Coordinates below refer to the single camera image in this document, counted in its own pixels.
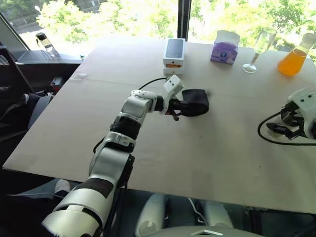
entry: glass bottle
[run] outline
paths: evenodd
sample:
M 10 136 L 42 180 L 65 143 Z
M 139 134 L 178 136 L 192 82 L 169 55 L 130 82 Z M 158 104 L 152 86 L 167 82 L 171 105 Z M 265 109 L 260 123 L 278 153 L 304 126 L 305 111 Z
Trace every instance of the glass bottle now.
M 38 40 L 42 43 L 47 53 L 52 57 L 56 58 L 59 56 L 57 50 L 54 48 L 54 46 L 51 44 L 45 33 L 39 32 L 36 34 L 36 37 Z
M 278 63 L 277 68 L 279 72 L 287 76 L 298 74 L 304 64 L 308 52 L 315 43 L 315 34 L 304 34 L 302 42 Z

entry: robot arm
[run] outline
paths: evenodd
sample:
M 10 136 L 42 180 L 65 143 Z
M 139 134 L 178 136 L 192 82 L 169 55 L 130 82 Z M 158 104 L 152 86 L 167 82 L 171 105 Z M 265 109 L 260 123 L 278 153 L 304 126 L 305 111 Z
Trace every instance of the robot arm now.
M 103 142 L 96 149 L 90 163 L 89 179 L 71 190 L 42 222 L 54 235 L 61 237 L 103 236 L 116 188 L 129 179 L 140 127 L 147 113 L 159 111 L 173 115 L 175 95 L 183 86 L 177 76 L 164 85 L 161 95 L 134 90 L 125 101 L 120 114 L 110 127 Z
M 289 140 L 298 136 L 316 139 L 316 94 L 308 88 L 295 91 L 277 114 L 284 124 L 267 123 L 268 129 L 285 135 Z

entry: orange liquid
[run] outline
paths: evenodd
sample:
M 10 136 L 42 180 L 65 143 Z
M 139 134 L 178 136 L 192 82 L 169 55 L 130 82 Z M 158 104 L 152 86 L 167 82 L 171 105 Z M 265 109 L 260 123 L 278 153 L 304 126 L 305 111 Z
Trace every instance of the orange liquid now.
M 305 52 L 294 49 L 278 63 L 277 68 L 282 74 L 294 76 L 300 72 L 306 56 Z

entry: wine glass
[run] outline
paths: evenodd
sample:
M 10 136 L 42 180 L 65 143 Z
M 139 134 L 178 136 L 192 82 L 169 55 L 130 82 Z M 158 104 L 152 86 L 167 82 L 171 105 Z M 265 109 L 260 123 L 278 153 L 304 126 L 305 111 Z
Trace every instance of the wine glass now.
M 257 60 L 259 54 L 268 51 L 272 43 L 275 41 L 277 35 L 277 31 L 270 27 L 265 27 L 262 29 L 260 34 L 258 35 L 254 50 L 255 56 L 251 60 L 250 63 L 246 63 L 242 66 L 242 69 L 247 73 L 255 73 L 257 68 L 253 65 Z

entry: metal bar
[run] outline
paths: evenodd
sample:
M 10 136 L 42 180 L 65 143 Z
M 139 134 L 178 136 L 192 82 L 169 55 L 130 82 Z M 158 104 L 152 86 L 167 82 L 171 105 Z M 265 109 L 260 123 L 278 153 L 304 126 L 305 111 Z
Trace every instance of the metal bar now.
M 9 63 L 10 67 L 13 67 L 16 70 L 17 74 L 20 76 L 20 79 L 26 85 L 28 90 L 31 93 L 35 93 L 31 85 L 29 84 L 28 80 L 25 78 L 25 76 L 23 75 L 19 67 L 16 65 L 14 58 L 12 57 L 12 55 L 10 54 L 10 52 L 7 50 L 5 46 L 0 46 L 0 55 L 3 55 L 6 58 L 7 62 Z
M 178 38 L 188 40 L 191 0 L 179 0 L 178 5 Z
M 14 36 L 20 41 L 20 43 L 25 47 L 26 50 L 30 50 L 30 48 L 27 46 L 27 44 L 22 40 L 22 38 L 16 33 L 14 28 L 9 24 L 5 16 L 0 12 L 0 20 L 3 21 L 3 23 L 6 24 L 6 26 L 11 30 L 11 32 L 14 34 Z

